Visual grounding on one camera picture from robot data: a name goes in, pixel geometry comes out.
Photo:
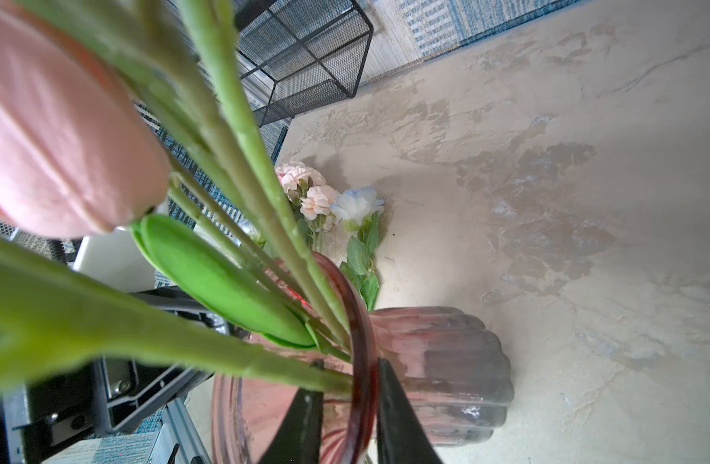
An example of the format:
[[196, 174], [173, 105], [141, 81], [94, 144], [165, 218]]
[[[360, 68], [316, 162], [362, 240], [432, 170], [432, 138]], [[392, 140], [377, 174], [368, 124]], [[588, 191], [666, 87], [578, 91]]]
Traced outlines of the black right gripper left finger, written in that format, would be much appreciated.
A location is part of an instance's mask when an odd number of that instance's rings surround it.
[[323, 392], [300, 388], [260, 464], [317, 464], [323, 425]]

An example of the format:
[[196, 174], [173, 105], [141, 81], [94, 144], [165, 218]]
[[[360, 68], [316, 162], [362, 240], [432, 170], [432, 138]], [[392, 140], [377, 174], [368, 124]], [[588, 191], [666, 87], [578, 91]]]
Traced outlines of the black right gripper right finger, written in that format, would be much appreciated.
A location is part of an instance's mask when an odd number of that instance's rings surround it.
[[442, 464], [391, 363], [378, 359], [376, 442], [380, 464]]

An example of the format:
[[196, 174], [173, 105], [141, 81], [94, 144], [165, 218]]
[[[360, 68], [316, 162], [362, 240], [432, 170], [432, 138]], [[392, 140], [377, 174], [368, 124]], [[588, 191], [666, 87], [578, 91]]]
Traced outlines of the red ribbed glass vase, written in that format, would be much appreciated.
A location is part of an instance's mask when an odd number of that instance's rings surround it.
[[[499, 338], [455, 307], [392, 307], [368, 312], [330, 259], [315, 259], [353, 324], [359, 357], [390, 362], [432, 446], [488, 440], [515, 396], [511, 364]], [[292, 386], [217, 375], [212, 399], [215, 463], [256, 463], [273, 443], [296, 394]]]

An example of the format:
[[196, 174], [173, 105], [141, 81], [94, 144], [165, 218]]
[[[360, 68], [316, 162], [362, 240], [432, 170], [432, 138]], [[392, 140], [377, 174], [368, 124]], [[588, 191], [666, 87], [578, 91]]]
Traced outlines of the cream double rose stem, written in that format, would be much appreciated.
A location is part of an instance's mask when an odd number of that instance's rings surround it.
[[275, 168], [300, 232], [313, 251], [321, 251], [323, 234], [339, 221], [331, 206], [339, 197], [324, 176], [302, 162], [289, 162]]

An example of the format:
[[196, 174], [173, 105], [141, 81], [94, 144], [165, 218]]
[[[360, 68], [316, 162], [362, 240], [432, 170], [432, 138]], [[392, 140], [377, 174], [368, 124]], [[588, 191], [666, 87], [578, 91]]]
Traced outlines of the pink tulip stem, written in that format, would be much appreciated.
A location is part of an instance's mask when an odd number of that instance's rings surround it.
[[0, 1], [0, 219], [48, 238], [126, 226], [146, 259], [208, 309], [311, 349], [306, 313], [277, 299], [182, 222], [159, 214], [169, 160], [85, 46]]

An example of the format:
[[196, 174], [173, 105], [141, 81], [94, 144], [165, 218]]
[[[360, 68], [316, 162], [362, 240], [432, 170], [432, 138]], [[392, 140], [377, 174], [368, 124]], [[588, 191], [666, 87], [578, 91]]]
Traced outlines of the pink single rose stem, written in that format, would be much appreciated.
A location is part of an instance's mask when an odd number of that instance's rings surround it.
[[326, 321], [335, 340], [350, 346], [347, 315], [339, 297], [316, 263], [289, 207], [237, 69], [238, 31], [232, 5], [228, 1], [179, 1], [186, 31], [217, 93], [227, 129], [238, 148], [227, 155], [233, 183], [246, 205], [246, 214], [268, 239], [290, 274], [297, 280], [306, 299]]

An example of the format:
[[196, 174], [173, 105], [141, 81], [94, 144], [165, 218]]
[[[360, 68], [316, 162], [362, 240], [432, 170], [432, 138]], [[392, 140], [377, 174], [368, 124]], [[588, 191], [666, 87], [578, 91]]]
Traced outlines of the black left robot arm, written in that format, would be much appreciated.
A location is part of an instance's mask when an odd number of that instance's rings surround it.
[[43, 463], [95, 434], [131, 433], [209, 375], [99, 358], [0, 399], [0, 463]]

